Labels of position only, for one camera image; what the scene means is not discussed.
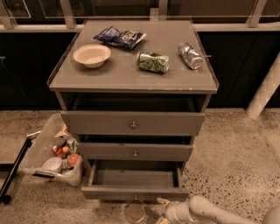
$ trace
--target terrazzo floor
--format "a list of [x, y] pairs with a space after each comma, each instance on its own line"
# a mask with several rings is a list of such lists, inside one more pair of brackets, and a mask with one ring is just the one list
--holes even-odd
[[[0, 163], [15, 160], [26, 134], [41, 130], [57, 111], [0, 111]], [[251, 120], [242, 108], [207, 109], [182, 180], [189, 192], [255, 223], [280, 205], [280, 109]], [[81, 187], [17, 173], [0, 223], [128, 223], [126, 202], [85, 199]], [[156, 223], [164, 208], [145, 204], [143, 223]]]

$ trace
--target container filled with items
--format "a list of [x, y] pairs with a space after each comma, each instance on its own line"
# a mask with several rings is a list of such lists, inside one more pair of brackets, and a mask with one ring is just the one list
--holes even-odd
[[26, 152], [18, 171], [78, 186], [83, 160], [76, 145], [76, 139], [67, 132], [60, 114], [54, 114]]

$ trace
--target cabinet handle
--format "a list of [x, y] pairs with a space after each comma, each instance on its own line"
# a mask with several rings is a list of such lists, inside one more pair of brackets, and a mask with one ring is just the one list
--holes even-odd
[[137, 123], [136, 122], [132, 122], [130, 125], [132, 130], [135, 130], [137, 128]]
[[135, 150], [134, 153], [133, 153], [133, 157], [134, 157], [134, 158], [137, 158], [137, 157], [138, 157], [138, 152], [137, 152], [136, 150]]

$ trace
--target black cabinet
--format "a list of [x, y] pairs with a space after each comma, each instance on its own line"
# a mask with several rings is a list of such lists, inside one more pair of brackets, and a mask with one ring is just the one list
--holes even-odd
[[[220, 83], [208, 106], [246, 108], [280, 51], [280, 31], [200, 32], [199, 37]], [[278, 94], [272, 98], [267, 106], [279, 107]]]
[[60, 109], [46, 81], [74, 35], [0, 34], [0, 109]]

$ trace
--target green can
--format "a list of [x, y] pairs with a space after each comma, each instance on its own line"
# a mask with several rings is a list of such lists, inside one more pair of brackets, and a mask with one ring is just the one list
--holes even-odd
[[143, 70], [164, 74], [169, 68], [169, 57], [154, 52], [139, 52], [137, 66]]

